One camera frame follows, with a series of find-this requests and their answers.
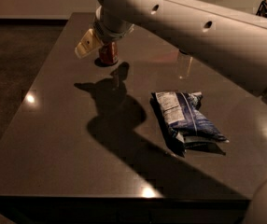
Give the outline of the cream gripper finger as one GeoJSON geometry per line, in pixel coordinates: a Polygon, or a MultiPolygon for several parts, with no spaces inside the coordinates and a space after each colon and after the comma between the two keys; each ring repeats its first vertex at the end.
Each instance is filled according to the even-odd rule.
{"type": "Polygon", "coordinates": [[[85,35],[81,38],[81,40],[75,47],[75,54],[79,59],[82,59],[102,46],[103,42],[98,37],[96,32],[91,28],[85,33],[85,35]]]}

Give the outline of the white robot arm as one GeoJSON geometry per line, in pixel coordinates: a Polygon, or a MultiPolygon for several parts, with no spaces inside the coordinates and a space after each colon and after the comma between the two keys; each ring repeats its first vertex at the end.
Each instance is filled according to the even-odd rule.
{"type": "Polygon", "coordinates": [[[98,0],[79,58],[135,25],[207,64],[267,104],[267,18],[198,0],[98,0]]]}

